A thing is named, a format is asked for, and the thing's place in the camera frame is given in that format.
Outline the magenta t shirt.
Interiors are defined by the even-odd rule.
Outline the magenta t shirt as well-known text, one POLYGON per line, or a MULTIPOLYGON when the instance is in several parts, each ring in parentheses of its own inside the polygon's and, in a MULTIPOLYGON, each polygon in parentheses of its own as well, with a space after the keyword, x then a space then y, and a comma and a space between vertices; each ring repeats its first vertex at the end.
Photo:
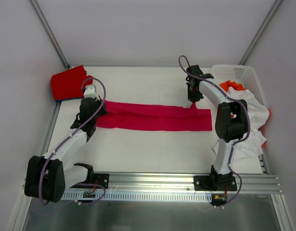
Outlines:
POLYGON ((212 131, 209 109, 181 106, 105 102, 107 114, 98 118, 99 128, 141 131, 212 131))

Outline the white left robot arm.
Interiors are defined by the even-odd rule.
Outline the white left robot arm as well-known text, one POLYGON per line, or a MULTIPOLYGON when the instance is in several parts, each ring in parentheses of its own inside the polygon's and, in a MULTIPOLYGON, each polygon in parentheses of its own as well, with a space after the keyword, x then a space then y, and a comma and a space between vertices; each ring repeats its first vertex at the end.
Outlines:
POLYGON ((73 186, 94 186, 93 166, 66 164, 85 145, 96 131, 96 122, 106 114, 104 101, 87 97, 81 100, 79 113, 67 136, 52 150, 42 156, 32 156, 28 162, 24 193, 38 198, 42 205, 57 203, 66 189, 73 186))

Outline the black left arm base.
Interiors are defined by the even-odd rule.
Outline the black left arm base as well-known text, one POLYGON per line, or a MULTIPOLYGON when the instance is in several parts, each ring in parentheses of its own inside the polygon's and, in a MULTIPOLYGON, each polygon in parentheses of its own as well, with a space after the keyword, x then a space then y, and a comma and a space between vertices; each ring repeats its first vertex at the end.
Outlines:
POLYGON ((108 189, 109 184, 109 174, 105 173, 93 173, 90 176, 88 176, 88 179, 83 182, 85 186, 84 188, 100 188, 100 186, 103 186, 105 189, 108 189))

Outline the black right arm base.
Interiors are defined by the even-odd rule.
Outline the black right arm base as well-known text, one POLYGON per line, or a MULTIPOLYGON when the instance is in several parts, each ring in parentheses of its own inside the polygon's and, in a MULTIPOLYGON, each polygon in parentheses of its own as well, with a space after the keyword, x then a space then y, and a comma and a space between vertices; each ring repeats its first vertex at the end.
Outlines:
POLYGON ((197 175, 193 177, 193 184, 196 191, 237 191, 235 177, 224 182, 213 182, 208 175, 197 175))

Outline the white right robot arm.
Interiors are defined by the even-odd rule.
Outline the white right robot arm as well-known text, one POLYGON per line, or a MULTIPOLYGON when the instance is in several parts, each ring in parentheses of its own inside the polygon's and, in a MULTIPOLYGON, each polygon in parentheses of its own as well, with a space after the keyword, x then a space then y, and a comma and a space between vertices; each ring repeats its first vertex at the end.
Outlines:
POLYGON ((217 109, 215 132, 219 138, 219 147, 207 182, 212 189, 218 191, 225 187, 233 176, 234 145, 249 133, 247 103, 245 100, 230 98, 215 83, 214 77, 204 74, 198 65, 189 66, 186 71, 188 100, 196 103, 206 97, 217 109))

